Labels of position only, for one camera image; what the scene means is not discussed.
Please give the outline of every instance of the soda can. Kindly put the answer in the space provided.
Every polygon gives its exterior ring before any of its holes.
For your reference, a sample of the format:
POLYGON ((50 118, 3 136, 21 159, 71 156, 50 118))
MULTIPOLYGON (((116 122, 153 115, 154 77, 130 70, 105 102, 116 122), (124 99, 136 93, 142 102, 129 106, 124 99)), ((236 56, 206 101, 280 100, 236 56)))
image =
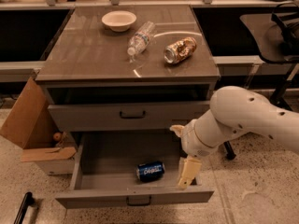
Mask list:
POLYGON ((167 63, 175 64, 190 57, 197 48, 193 37, 181 39, 164 49, 164 59, 167 63))
POLYGON ((164 164, 161 161, 139 164, 136 174, 140 181, 150 182, 159 179, 165 172, 164 164))

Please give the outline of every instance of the closed drawer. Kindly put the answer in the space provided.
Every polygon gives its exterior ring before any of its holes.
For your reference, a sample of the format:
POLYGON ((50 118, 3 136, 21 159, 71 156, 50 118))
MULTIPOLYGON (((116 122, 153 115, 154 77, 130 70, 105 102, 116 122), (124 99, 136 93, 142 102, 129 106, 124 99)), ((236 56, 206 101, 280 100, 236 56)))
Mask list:
POLYGON ((56 200, 65 208, 206 203, 212 189, 177 188, 179 140, 169 131, 85 133, 75 159, 71 190, 56 200), (162 161, 162 178, 142 183, 138 164, 162 161))
POLYGON ((164 129, 186 124, 209 109, 209 101, 106 105, 50 105, 60 131, 164 129))

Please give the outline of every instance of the concrete floor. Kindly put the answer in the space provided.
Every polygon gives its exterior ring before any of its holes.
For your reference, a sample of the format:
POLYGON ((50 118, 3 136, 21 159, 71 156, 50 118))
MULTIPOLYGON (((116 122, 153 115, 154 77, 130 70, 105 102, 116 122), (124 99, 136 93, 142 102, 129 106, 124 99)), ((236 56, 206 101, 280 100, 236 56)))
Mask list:
MULTIPOLYGON (((5 99, 0 126, 13 106, 5 99)), ((292 99, 297 110, 297 98, 292 99)), ((0 223, 13 223, 24 194, 31 191, 23 223, 299 223, 299 157, 283 146, 248 133, 203 160, 203 186, 215 192, 208 203, 66 210, 55 194, 68 189, 71 175, 49 176, 34 163, 20 163, 21 149, 0 136, 0 223)))

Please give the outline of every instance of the gold can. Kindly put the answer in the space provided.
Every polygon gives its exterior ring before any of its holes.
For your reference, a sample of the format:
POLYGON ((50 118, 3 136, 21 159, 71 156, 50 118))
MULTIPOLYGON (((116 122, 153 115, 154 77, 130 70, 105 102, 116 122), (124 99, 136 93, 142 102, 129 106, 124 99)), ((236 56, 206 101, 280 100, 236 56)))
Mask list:
POLYGON ((190 57, 196 48, 196 40, 193 37, 186 37, 167 46, 164 50, 164 59, 167 63, 180 63, 190 57))

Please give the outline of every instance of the white bowl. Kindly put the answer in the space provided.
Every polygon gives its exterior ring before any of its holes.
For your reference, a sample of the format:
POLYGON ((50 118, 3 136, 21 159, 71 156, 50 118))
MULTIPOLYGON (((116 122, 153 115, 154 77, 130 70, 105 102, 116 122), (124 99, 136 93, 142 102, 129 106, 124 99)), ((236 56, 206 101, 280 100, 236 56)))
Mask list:
POLYGON ((129 11, 111 11, 102 18, 102 23, 114 32, 124 32, 136 21, 136 15, 129 11))

